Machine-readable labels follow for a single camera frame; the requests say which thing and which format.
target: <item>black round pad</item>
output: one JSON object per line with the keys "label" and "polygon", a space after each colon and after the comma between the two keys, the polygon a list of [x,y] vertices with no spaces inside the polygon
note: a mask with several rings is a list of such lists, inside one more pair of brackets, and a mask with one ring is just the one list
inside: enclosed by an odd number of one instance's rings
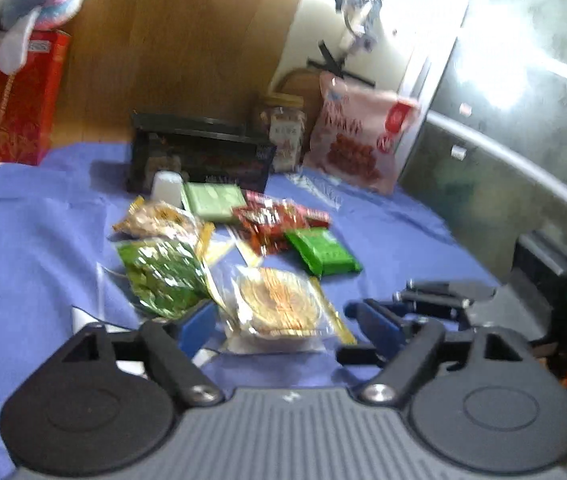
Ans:
{"label": "black round pad", "polygon": [[410,407],[419,436],[449,460],[494,474],[531,472],[565,460],[567,390],[553,378],[548,383],[545,372],[490,372],[474,367],[426,384]]}
{"label": "black round pad", "polygon": [[65,366],[30,386],[6,402],[0,431],[14,462],[37,472],[93,476],[130,465],[174,420],[157,384],[116,369]]}

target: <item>red snack packet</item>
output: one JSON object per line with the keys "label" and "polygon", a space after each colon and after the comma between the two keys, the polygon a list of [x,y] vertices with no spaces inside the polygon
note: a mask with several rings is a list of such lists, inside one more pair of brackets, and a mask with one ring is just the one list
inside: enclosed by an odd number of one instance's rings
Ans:
{"label": "red snack packet", "polygon": [[285,203],[260,205],[252,203],[232,210],[239,219],[250,247],[257,254],[275,254],[289,249],[284,233],[290,229],[303,229],[308,222],[297,209]]}
{"label": "red snack packet", "polygon": [[303,216],[308,222],[309,227],[330,227],[330,215],[325,211],[320,211],[319,209],[310,209],[306,206],[297,204],[292,200],[277,200],[270,198],[263,193],[258,193],[257,191],[245,190],[244,196],[246,197],[246,202],[255,203],[259,205],[270,205],[270,204],[287,204],[294,206],[295,209]]}

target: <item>paper tag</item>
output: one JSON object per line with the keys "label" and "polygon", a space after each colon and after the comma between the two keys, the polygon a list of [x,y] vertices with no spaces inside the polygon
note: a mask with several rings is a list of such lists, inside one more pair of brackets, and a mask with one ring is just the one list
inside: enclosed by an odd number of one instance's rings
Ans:
{"label": "paper tag", "polygon": [[28,42],[29,52],[41,52],[43,54],[50,52],[50,41],[32,40]]}
{"label": "paper tag", "polygon": [[282,121],[274,118],[271,120],[269,137],[277,147],[273,159],[275,171],[294,170],[299,160],[302,135],[300,121]]}

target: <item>pastry in plastic wrap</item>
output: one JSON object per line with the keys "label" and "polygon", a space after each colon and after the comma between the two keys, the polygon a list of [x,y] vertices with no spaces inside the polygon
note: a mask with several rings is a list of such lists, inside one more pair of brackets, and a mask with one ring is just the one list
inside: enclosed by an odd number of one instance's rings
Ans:
{"label": "pastry in plastic wrap", "polygon": [[306,276],[270,268],[233,267],[215,280],[231,315],[231,337],[301,340],[334,332],[321,289]]}
{"label": "pastry in plastic wrap", "polygon": [[131,203],[125,218],[113,225],[113,230],[135,238],[163,236],[194,245],[201,227],[202,222],[188,211],[165,202],[145,202],[140,196]]}

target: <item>red gift bag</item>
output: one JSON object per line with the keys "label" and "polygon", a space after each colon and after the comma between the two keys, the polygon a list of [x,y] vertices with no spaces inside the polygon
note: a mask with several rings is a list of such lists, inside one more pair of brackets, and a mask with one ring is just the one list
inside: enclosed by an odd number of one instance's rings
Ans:
{"label": "red gift bag", "polygon": [[39,164],[50,147],[54,105],[70,36],[35,31],[26,65],[0,72],[0,162]]}

